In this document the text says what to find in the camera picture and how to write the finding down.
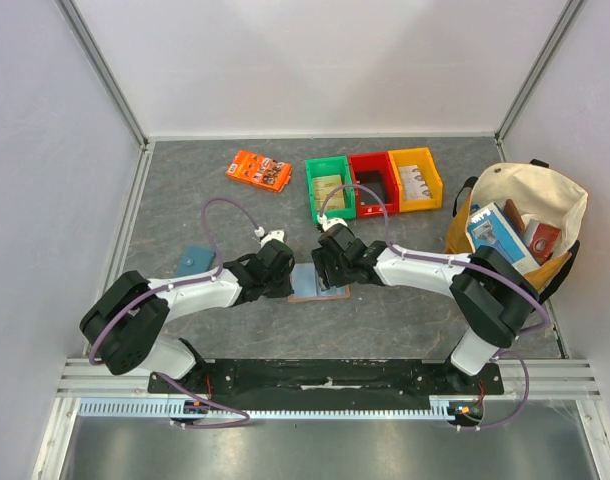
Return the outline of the gold cards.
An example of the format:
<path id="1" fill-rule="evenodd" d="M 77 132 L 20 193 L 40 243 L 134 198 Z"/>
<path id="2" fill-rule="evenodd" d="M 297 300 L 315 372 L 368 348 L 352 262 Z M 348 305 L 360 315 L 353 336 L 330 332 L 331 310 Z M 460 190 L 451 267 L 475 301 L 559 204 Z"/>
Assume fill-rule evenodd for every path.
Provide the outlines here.
<path id="1" fill-rule="evenodd" d="M 330 197 L 330 199 L 326 201 L 326 198 L 330 195 L 330 193 L 342 184 L 342 178 L 339 174 L 313 178 L 312 185 L 314 188 L 314 205 L 317 212 L 321 210 L 323 204 L 326 204 L 326 212 L 331 210 L 343 210 L 346 208 L 346 200 L 343 189 L 337 190 Z"/>

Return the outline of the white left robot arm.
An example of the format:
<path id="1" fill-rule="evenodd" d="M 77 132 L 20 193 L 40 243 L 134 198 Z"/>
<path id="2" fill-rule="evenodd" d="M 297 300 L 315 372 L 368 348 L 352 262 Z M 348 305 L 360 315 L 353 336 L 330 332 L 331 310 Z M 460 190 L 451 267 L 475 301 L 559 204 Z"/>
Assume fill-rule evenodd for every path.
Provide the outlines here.
<path id="1" fill-rule="evenodd" d="M 82 318 L 79 328 L 91 344 L 94 364 L 111 374 L 136 368 L 170 377 L 186 393 L 205 380 L 202 358 L 188 341 L 162 334 L 166 323 L 215 308 L 251 303 L 261 297 L 293 293 L 293 251 L 271 238 L 246 254 L 209 272 L 172 279 L 145 279 L 128 271 L 111 285 Z"/>

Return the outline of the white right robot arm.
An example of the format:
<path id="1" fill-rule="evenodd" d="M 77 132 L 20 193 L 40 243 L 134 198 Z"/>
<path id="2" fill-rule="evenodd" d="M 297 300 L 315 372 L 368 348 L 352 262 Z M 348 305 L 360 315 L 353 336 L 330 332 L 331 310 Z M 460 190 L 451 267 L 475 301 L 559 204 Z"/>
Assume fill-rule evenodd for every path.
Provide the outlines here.
<path id="1" fill-rule="evenodd" d="M 366 245 L 340 219 L 319 225 L 319 247 L 312 251 L 326 288 L 353 283 L 410 287 L 453 299 L 468 330 L 443 368 L 452 392 L 468 392 L 498 351 L 509 348 L 534 310 L 548 318 L 531 284 L 495 249 L 472 254 L 430 254 L 386 241 Z"/>

